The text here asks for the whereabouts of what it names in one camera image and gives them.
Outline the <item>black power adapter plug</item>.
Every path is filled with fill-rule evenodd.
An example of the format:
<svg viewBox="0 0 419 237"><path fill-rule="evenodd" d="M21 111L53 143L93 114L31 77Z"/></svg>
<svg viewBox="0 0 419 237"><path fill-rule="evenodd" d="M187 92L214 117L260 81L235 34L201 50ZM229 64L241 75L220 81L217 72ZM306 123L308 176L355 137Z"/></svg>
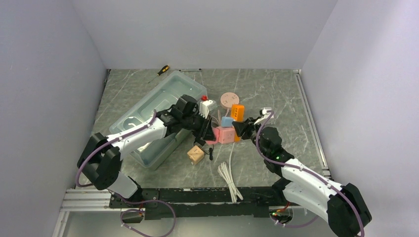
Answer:
<svg viewBox="0 0 419 237"><path fill-rule="evenodd" d="M197 146L200 146L200 147L203 147L203 146L205 146L207 144L207 142L205 141L205 140L202 140L201 138L195 138L195 140L194 140L194 145L197 145Z"/></svg>

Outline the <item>dark pink plug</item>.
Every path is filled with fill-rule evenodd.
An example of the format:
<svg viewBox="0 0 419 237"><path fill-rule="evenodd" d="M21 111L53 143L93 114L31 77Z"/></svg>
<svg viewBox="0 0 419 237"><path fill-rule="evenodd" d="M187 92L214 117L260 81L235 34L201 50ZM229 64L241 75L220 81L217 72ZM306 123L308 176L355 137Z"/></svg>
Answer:
<svg viewBox="0 0 419 237"><path fill-rule="evenodd" d="M217 144L219 140L219 129L218 127L212 127L212 132L209 132L209 134L205 135L205 142L208 145L214 145Z"/></svg>

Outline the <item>orange power strip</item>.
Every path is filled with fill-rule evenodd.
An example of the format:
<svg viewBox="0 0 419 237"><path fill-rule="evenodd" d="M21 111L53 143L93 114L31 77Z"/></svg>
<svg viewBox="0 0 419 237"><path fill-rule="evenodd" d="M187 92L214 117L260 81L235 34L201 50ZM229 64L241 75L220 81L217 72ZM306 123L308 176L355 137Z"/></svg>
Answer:
<svg viewBox="0 0 419 237"><path fill-rule="evenodd" d="M242 122L244 120L245 106L241 104L233 104L231 108L230 117L234 121Z"/></svg>

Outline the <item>beige cube socket adapter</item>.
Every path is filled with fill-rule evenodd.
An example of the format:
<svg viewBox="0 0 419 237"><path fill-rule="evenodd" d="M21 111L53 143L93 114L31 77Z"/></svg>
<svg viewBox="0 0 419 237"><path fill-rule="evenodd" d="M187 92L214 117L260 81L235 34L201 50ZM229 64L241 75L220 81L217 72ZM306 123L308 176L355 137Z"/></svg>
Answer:
<svg viewBox="0 0 419 237"><path fill-rule="evenodd" d="M195 145L187 152L187 156L191 163L196 165L205 157L205 152Z"/></svg>

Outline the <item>round pink power socket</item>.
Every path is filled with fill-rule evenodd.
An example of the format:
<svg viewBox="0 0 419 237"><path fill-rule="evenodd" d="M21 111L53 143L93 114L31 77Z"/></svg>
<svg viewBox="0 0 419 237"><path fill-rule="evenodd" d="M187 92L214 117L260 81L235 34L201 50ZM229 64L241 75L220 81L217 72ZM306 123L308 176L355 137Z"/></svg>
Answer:
<svg viewBox="0 0 419 237"><path fill-rule="evenodd" d="M240 98L234 92L223 93L220 97L220 105L222 108L229 110L233 105L239 104Z"/></svg>

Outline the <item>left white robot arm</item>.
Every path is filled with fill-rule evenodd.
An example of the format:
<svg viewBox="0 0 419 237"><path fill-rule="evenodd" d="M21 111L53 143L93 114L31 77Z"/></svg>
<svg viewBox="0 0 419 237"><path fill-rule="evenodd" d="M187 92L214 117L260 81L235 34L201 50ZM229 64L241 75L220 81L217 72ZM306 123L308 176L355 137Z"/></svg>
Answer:
<svg viewBox="0 0 419 237"><path fill-rule="evenodd" d="M214 141L210 116L214 108L214 100L197 101L192 96L182 95L168 109L154 110L152 117L140 125L108 136L95 133L77 163L76 186L83 187L80 183L83 174L90 181L88 186L118 194L129 207L138 206L143 190L134 179L121 172L123 159L134 150L181 130L191 131L200 145Z"/></svg>

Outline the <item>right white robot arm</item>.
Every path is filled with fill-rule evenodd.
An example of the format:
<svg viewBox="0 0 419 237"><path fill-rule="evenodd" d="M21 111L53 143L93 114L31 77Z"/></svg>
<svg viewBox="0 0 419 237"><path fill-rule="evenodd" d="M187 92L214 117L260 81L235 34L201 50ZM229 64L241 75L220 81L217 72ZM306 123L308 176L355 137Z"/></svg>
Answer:
<svg viewBox="0 0 419 237"><path fill-rule="evenodd" d="M283 148L278 130L262 124L261 118L232 124L239 137L256 146L266 168L280 177L272 186L275 203L289 201L308 209L327 222L338 237L365 235L372 215L355 185L340 184L305 166Z"/></svg>

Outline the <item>pink square socket adapter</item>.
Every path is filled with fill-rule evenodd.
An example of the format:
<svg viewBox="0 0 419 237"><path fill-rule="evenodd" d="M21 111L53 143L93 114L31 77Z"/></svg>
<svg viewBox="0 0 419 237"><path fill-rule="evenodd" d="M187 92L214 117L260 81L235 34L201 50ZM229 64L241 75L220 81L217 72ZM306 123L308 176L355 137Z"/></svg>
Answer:
<svg viewBox="0 0 419 237"><path fill-rule="evenodd" d="M218 142L221 144L233 143L235 141L235 129L233 127L218 127Z"/></svg>

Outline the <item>blue small adapter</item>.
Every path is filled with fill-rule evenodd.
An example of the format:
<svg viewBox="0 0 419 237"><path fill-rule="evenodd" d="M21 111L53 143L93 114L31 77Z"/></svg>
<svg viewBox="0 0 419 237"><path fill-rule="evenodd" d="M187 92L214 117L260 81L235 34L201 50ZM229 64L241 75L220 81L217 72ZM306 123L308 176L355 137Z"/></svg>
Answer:
<svg viewBox="0 0 419 237"><path fill-rule="evenodd" d="M234 121L234 119L232 117L222 117L221 118L221 122L220 122L220 126L221 127L232 127L232 122Z"/></svg>

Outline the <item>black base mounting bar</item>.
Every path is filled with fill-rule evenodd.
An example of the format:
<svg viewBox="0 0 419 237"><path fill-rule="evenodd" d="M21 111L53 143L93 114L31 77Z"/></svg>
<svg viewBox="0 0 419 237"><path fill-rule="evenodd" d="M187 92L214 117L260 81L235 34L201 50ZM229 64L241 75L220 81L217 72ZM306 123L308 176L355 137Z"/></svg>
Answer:
<svg viewBox="0 0 419 237"><path fill-rule="evenodd" d="M126 203L111 195L111 209L141 208L145 220L187 217L252 216L267 218L273 211L283 209L288 201L274 187L239 187L243 199L233 203L230 191L224 188L144 188L146 202Z"/></svg>

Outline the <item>small orange black screwdriver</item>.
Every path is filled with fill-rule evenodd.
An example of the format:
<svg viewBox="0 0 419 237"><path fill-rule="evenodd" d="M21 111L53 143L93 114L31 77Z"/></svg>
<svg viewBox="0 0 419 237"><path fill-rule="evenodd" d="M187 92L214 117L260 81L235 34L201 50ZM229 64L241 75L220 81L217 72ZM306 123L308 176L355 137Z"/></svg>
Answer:
<svg viewBox="0 0 419 237"><path fill-rule="evenodd" d="M154 79L156 79L157 77L161 76L163 73L165 73L166 71L168 71L170 68L169 65L165 65L163 66L156 74L156 76L154 76L150 81L148 81L148 83L151 83Z"/></svg>

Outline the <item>aluminium frame rail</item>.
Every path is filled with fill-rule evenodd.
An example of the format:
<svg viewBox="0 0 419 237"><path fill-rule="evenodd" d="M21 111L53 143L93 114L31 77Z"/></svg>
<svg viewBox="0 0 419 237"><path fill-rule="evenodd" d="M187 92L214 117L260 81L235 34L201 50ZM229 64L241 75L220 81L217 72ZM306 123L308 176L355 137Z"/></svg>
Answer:
<svg viewBox="0 0 419 237"><path fill-rule="evenodd" d="M71 212L109 211L111 194L108 191L95 189L66 190L60 207L53 237L62 237Z"/></svg>

